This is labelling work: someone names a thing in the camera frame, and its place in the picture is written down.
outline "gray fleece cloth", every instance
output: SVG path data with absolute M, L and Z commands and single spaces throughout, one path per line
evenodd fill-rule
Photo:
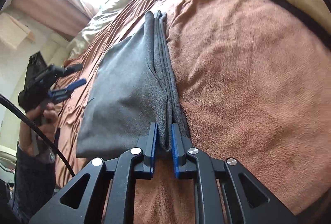
M 77 138 L 78 158 L 118 157 L 158 123 L 158 143 L 171 151 L 171 124 L 189 136 L 164 36 L 166 14 L 148 11 L 133 35 L 102 59 Z

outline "cloth fold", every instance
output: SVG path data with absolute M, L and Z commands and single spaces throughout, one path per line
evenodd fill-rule
M 77 157 L 119 157 L 148 134 L 151 122 L 158 123 L 158 142 L 166 152 L 171 150 L 173 122 L 188 136 L 164 36 L 165 18 L 160 11 L 155 17 L 147 12 L 140 29 L 103 57 L 78 133 Z

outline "silver bolt head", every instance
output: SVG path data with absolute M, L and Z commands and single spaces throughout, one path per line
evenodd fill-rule
M 51 151 L 49 153 L 49 162 L 54 163 L 54 161 L 55 161 L 55 154 L 53 153 L 53 151 Z
M 191 147 L 188 149 L 188 152 L 192 155 L 195 155 L 199 152 L 199 149 L 195 148 L 195 147 Z
M 93 166 L 99 166 L 101 165 L 103 162 L 103 160 L 101 158 L 95 158 L 95 159 L 92 159 L 92 165 Z
M 131 154 L 138 155 L 141 152 L 141 149 L 139 147 L 134 147 L 130 150 Z
M 226 160 L 226 163 L 229 165 L 236 165 L 237 164 L 237 160 L 234 158 L 229 158 Z

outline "person's hand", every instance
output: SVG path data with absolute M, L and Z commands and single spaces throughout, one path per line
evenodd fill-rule
M 40 116 L 41 108 L 38 106 L 36 109 L 30 110 L 26 113 L 26 117 L 30 120 L 35 120 Z M 57 113 L 55 112 L 55 105 L 49 103 L 47 105 L 47 110 L 44 110 L 44 117 L 49 119 L 49 123 L 44 124 L 39 127 L 44 135 L 47 136 L 51 142 L 54 142 L 55 137 L 55 122 L 59 119 Z M 30 156 L 34 156 L 34 150 L 31 140 L 30 127 L 21 121 L 19 128 L 19 147 L 22 151 L 26 152 Z

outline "curtain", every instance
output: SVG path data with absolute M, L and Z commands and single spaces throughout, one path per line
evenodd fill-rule
M 11 5 L 67 39 L 75 37 L 99 9 L 85 0 L 12 0 Z

